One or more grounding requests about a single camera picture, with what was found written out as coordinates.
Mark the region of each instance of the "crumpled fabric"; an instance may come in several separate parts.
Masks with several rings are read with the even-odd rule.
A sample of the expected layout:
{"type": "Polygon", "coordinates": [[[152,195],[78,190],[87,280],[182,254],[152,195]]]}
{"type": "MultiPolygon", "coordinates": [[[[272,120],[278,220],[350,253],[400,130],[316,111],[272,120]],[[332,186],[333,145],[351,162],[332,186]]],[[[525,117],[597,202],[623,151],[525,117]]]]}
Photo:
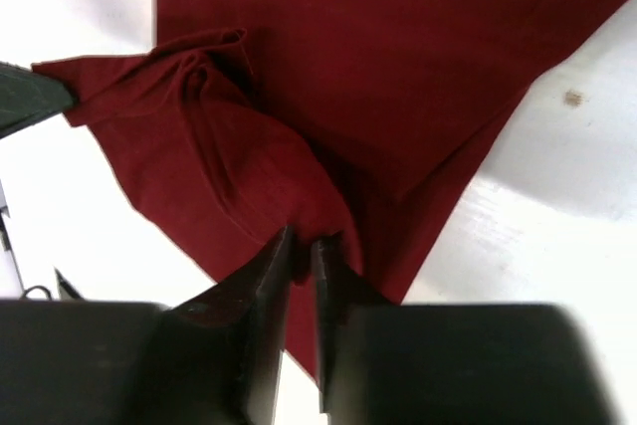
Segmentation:
{"type": "MultiPolygon", "coordinates": [[[[149,54],[34,71],[76,92],[70,124],[213,279],[291,223],[305,243],[343,231],[400,302],[533,80],[625,1],[157,0],[149,54]]],[[[314,307],[294,287],[287,348],[309,372],[314,307]]]]}

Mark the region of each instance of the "white surface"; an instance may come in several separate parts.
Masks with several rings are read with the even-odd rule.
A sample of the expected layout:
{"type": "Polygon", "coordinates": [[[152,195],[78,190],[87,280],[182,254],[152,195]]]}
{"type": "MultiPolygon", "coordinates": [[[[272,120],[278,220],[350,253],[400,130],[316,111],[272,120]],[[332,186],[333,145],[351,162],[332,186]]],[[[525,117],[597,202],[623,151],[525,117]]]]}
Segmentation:
{"type": "Polygon", "coordinates": [[[636,79],[631,0],[535,82],[405,300],[565,305],[625,422],[637,422],[636,79]]]}
{"type": "MultiPolygon", "coordinates": [[[[151,0],[0,0],[0,59],[151,46],[151,0]]],[[[474,178],[407,302],[565,304],[624,421],[637,422],[637,1],[531,90],[474,178]],[[564,94],[583,94],[578,107],[564,94]]],[[[61,118],[0,141],[12,218],[92,299],[178,304],[212,282],[121,195],[92,137],[61,118]]],[[[284,359],[277,423],[324,423],[284,359]]]]}

